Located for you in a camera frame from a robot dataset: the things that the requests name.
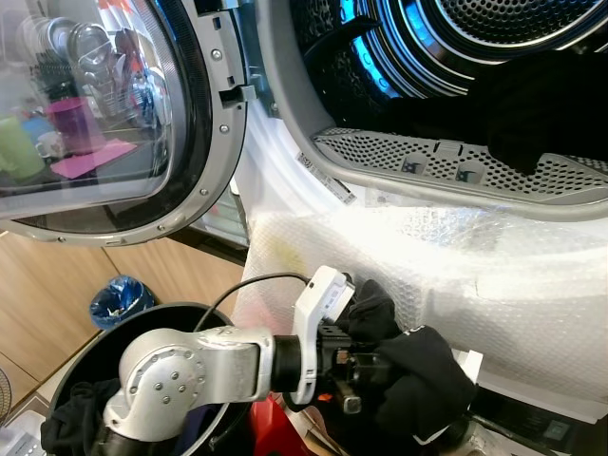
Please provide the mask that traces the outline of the black wrapped left gripper finger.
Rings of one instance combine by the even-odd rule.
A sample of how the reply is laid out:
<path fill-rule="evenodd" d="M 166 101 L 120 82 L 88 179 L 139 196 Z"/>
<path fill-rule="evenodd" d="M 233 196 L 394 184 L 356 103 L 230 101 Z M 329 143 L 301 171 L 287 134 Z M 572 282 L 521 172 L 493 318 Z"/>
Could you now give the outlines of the black wrapped left gripper finger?
<path fill-rule="evenodd" d="M 384 340 L 400 334 L 394 300 L 374 279 L 362 282 L 344 309 L 344 332 L 352 340 Z"/>
<path fill-rule="evenodd" d="M 391 442 L 430 443 L 461 420 L 475 398 L 475 383 L 451 347 L 430 326 L 379 342 L 376 353 L 394 370 L 373 429 Z"/>

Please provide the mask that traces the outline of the black clothes pile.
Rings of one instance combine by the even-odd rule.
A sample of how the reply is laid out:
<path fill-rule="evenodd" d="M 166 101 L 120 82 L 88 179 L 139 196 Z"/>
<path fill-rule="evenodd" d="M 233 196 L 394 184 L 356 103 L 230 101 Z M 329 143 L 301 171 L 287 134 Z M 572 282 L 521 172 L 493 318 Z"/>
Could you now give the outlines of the black clothes pile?
<path fill-rule="evenodd" d="M 42 424 L 44 451 L 53 456 L 90 456 L 97 430 L 105 426 L 105 404 L 120 386 L 117 378 L 73 384 L 65 403 Z"/>

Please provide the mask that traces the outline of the clear bubble wrap sheet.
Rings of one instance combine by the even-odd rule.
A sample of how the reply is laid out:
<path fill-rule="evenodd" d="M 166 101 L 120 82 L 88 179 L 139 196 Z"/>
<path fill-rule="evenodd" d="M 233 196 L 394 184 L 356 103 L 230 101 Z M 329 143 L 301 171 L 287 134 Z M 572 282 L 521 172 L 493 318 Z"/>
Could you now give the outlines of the clear bubble wrap sheet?
<path fill-rule="evenodd" d="M 321 266 L 373 279 L 401 329 L 435 330 L 483 356 L 487 390 L 566 414 L 608 408 L 608 222 L 546 222 L 468 208 L 270 214 L 252 227 L 232 320 L 287 333 Z"/>

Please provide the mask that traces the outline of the red plastic box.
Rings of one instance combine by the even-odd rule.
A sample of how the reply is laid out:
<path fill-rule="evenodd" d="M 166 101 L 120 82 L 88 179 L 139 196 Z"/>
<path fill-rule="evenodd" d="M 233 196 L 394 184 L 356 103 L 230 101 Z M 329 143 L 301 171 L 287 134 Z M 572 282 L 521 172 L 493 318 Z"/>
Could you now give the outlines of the red plastic box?
<path fill-rule="evenodd" d="M 255 435 L 252 456 L 315 456 L 273 395 L 252 404 L 249 423 Z"/>

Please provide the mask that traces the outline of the white washer with black panel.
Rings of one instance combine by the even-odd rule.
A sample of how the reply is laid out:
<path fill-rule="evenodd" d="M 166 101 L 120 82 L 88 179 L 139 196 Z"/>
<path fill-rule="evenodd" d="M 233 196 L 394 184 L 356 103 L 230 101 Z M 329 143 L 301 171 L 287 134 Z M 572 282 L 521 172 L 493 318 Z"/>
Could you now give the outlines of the white washer with black panel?
<path fill-rule="evenodd" d="M 468 418 L 503 456 L 608 456 L 608 405 L 499 376 L 478 384 Z"/>

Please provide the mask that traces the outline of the white barcode sticker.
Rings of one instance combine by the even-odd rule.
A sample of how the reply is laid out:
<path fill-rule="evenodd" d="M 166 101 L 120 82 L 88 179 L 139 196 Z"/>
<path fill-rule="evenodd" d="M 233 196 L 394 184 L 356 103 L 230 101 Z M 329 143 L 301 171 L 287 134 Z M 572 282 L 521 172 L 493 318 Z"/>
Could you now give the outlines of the white barcode sticker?
<path fill-rule="evenodd" d="M 335 199 L 342 201 L 343 204 L 351 204 L 352 201 L 357 200 L 356 196 L 342 181 L 331 178 L 330 175 L 323 173 L 323 171 L 318 169 L 308 157 L 304 156 L 303 152 L 299 152 L 298 155 L 296 155 L 296 160 L 299 161 L 299 163 L 304 166 L 305 170 L 309 171 L 309 174 L 313 175 L 330 194 L 334 195 Z"/>

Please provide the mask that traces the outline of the dark blue garment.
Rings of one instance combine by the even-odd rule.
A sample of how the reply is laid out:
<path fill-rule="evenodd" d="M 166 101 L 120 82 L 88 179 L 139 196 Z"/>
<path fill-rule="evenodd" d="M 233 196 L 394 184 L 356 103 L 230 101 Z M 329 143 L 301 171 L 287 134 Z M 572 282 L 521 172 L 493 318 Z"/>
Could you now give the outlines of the dark blue garment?
<path fill-rule="evenodd" d="M 249 425 L 249 404 L 192 409 L 171 456 L 251 456 L 255 434 Z"/>

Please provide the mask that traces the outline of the white front-load dryer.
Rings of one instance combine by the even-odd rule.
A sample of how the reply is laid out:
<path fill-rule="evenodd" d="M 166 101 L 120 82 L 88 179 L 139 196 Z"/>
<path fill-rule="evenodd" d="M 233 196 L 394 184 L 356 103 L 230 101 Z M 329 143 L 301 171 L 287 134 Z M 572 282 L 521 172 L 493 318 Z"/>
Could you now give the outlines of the white front-load dryer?
<path fill-rule="evenodd" d="M 379 177 L 318 152 L 313 135 L 366 130 L 392 97 L 465 95 L 486 67 L 513 58 L 605 52 L 608 0 L 244 0 L 239 19 L 257 105 L 235 184 L 252 227 L 270 214 L 382 207 L 607 220 L 608 196 L 553 207 Z M 296 160 L 299 152 L 357 200 L 335 199 Z"/>

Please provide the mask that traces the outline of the round glass washer door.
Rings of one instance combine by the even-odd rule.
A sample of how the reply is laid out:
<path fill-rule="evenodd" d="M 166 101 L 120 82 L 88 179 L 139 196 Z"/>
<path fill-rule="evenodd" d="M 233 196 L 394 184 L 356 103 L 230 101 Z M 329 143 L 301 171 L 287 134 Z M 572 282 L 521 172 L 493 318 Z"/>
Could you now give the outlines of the round glass washer door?
<path fill-rule="evenodd" d="M 0 119 L 45 170 L 0 170 L 0 232 L 78 246 L 165 238 L 207 213 L 238 169 L 255 92 L 240 0 L 0 0 Z M 134 151 L 80 178 L 47 107 L 84 97 Z"/>

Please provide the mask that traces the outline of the blue bin bag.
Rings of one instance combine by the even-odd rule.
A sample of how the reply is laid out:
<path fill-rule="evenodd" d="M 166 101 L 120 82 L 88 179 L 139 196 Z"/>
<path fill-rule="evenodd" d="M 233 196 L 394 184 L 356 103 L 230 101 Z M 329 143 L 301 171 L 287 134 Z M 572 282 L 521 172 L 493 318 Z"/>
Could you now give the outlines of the blue bin bag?
<path fill-rule="evenodd" d="M 109 331 L 128 317 L 156 305 L 157 298 L 151 288 L 134 277 L 122 275 L 110 278 L 94 295 L 88 313 L 97 329 Z"/>

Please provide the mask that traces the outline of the black round laundry basket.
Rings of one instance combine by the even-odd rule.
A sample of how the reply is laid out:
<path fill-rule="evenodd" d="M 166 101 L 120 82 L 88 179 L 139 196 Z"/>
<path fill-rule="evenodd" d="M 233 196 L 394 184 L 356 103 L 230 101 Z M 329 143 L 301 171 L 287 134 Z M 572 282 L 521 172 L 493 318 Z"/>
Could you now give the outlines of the black round laundry basket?
<path fill-rule="evenodd" d="M 95 340 L 91 340 L 77 360 L 66 365 L 64 379 L 58 384 L 55 394 L 49 400 L 49 416 L 54 409 L 60 407 L 67 399 L 68 390 L 75 383 L 99 382 L 118 378 L 119 360 L 131 342 L 144 332 L 155 329 L 175 329 L 186 332 L 194 329 L 196 323 L 208 310 L 203 304 L 182 303 L 161 304 L 143 312 L 135 313 L 112 330 L 103 331 Z M 97 430 L 95 443 L 90 451 L 92 456 L 105 456 L 104 452 L 96 451 L 95 444 L 107 437 L 108 430 Z M 171 451 L 177 443 L 179 434 L 168 440 L 152 444 L 135 444 L 126 453 L 119 456 L 171 456 Z"/>

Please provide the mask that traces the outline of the black garment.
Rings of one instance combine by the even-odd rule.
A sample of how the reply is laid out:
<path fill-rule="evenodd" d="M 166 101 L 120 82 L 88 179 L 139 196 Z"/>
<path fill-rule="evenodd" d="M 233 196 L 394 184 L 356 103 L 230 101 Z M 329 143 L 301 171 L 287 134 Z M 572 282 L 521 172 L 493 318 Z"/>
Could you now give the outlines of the black garment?
<path fill-rule="evenodd" d="M 392 97 L 361 126 L 486 146 L 529 177 L 543 155 L 608 160 L 608 56 L 548 49 L 487 66 L 467 94 Z"/>

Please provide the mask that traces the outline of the pink cloth mat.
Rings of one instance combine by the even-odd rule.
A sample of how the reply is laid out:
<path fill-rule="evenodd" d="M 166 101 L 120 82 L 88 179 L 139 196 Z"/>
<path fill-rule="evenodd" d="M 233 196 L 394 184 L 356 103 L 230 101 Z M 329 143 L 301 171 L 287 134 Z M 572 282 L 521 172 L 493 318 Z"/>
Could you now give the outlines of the pink cloth mat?
<path fill-rule="evenodd" d="M 49 165 L 49 170 L 66 179 L 80 178 L 99 166 L 124 157 L 134 151 L 136 144 L 122 140 L 109 140 L 96 151 L 77 155 Z"/>

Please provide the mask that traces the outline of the magenta plastic cup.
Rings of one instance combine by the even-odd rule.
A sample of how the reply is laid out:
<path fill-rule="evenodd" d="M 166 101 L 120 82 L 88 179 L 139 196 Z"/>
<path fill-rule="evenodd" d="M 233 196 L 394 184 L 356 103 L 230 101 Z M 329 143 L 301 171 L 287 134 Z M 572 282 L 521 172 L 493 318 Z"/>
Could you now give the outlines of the magenta plastic cup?
<path fill-rule="evenodd" d="M 86 155 L 104 146 L 105 136 L 84 97 L 66 97 L 45 108 L 69 155 Z"/>

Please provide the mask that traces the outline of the green plastic cup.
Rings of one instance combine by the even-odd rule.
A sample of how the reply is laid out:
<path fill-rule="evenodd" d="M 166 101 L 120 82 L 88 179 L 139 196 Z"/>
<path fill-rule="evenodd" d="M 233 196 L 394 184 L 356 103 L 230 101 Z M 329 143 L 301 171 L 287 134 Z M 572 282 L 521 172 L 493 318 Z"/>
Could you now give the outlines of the green plastic cup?
<path fill-rule="evenodd" d="M 47 166 L 17 118 L 0 119 L 0 170 L 17 180 L 42 173 Z"/>

